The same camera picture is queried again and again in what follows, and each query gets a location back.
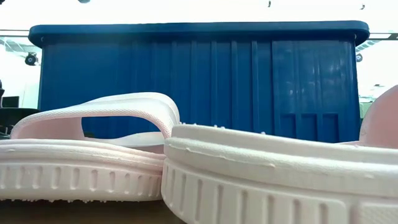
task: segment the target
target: textured sole edge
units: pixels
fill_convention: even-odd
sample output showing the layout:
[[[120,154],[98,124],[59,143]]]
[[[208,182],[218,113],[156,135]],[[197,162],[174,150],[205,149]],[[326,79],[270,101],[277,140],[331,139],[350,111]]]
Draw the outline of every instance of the textured sole edge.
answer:
[[[0,198],[12,200],[160,200],[161,173],[85,161],[0,161]]]
[[[163,200],[188,224],[395,224],[398,200],[270,185],[165,160]]]

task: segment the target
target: blue storage bin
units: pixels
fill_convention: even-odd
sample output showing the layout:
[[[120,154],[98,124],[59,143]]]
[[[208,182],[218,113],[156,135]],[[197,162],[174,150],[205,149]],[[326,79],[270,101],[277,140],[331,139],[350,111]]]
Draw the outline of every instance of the blue storage bin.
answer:
[[[355,46],[368,25],[232,22],[35,26],[39,108],[121,93],[169,95],[186,123],[314,141],[359,136]],[[96,138],[154,131],[134,118],[90,118]]]

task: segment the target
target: wooden table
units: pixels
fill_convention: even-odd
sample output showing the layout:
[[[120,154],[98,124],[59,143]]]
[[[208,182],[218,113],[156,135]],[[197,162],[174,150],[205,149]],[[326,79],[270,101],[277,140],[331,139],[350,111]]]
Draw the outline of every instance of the wooden table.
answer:
[[[66,201],[0,202],[1,224],[183,224],[163,203]]]

